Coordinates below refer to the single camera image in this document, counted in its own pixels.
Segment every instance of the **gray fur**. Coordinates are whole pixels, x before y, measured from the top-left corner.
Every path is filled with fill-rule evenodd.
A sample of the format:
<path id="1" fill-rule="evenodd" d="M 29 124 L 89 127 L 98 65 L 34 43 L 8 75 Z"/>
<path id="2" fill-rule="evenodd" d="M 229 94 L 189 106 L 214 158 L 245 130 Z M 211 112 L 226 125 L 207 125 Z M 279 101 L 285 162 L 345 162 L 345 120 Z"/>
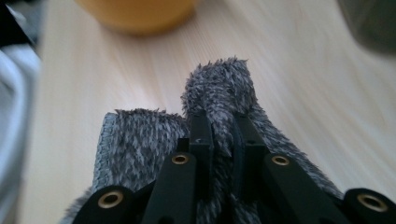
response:
<path id="1" fill-rule="evenodd" d="M 199 65 L 191 74 L 181 96 L 185 118 L 164 111 L 136 109 L 107 114 L 102 127 L 94 167 L 92 190 L 76 200 L 61 223 L 71 223 L 92 193 L 109 185 L 136 191 L 156 178 L 164 158 L 176 149 L 177 139 L 188 137 L 190 117 L 204 109 L 219 145 L 213 164 L 215 195 L 198 202 L 197 223 L 214 223 L 222 205 L 230 201 L 235 223 L 260 223 L 256 204 L 238 201 L 231 194 L 233 113 L 249 113 L 271 152 L 293 157 L 324 191 L 342 197 L 337 187 L 316 165 L 267 118 L 258 105 L 246 61 L 226 61 Z"/>

